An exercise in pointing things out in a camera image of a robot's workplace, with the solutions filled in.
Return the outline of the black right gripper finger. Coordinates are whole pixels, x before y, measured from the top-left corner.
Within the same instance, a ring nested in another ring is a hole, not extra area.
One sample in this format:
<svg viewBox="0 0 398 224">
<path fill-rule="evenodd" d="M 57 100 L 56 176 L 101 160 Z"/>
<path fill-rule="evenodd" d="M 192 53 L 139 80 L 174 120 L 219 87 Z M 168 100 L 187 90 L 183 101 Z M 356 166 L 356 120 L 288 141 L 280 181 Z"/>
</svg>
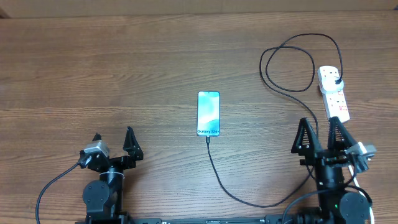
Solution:
<svg viewBox="0 0 398 224">
<path fill-rule="evenodd" d="M 343 151 L 357 144 L 337 116 L 329 119 L 329 125 L 328 150 Z"/>
<path fill-rule="evenodd" d="M 320 144 L 309 120 L 307 118 L 300 119 L 291 153 L 314 154 L 322 150 L 322 145 Z"/>
</svg>

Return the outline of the Samsung Galaxy smartphone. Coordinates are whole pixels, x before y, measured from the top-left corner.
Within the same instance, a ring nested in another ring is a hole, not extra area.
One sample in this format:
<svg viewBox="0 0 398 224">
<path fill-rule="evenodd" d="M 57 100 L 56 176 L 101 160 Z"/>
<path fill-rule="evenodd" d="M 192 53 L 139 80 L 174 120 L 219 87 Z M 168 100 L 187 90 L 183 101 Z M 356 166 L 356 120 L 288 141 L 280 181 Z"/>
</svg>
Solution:
<svg viewBox="0 0 398 224">
<path fill-rule="evenodd" d="M 198 92 L 197 135 L 220 135 L 220 93 L 218 91 Z"/>
</svg>

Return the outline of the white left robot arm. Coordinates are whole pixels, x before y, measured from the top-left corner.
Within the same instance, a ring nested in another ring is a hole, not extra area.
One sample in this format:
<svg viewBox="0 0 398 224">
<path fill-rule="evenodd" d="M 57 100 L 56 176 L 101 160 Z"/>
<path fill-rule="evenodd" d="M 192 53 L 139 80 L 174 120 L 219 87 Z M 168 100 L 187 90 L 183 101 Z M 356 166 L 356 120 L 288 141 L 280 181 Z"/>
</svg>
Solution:
<svg viewBox="0 0 398 224">
<path fill-rule="evenodd" d="M 128 212 L 123 211 L 124 171 L 136 167 L 144 158 L 133 129 L 126 128 L 123 144 L 124 156 L 111 158 L 110 149 L 100 134 L 80 151 L 77 165 L 99 173 L 99 179 L 91 181 L 83 189 L 86 205 L 85 223 L 133 223 Z"/>
</svg>

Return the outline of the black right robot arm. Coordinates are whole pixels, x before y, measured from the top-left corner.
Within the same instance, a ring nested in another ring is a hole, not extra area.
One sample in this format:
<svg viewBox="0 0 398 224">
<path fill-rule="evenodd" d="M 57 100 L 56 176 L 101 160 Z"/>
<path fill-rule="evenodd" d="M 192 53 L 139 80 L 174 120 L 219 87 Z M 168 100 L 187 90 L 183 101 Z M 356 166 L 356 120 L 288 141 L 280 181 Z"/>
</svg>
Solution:
<svg viewBox="0 0 398 224">
<path fill-rule="evenodd" d="M 376 147 L 356 141 L 337 117 L 329 119 L 328 147 L 322 148 L 307 118 L 299 121 L 292 145 L 292 154 L 304 158 L 302 166 L 315 171 L 316 191 L 307 193 L 284 210 L 281 222 L 291 223 L 366 223 L 371 220 L 373 201 L 369 194 L 354 184 L 359 173 L 369 169 L 368 162 Z M 297 203 L 313 195 L 319 206 L 304 208 L 287 218 L 288 211 Z"/>
</svg>

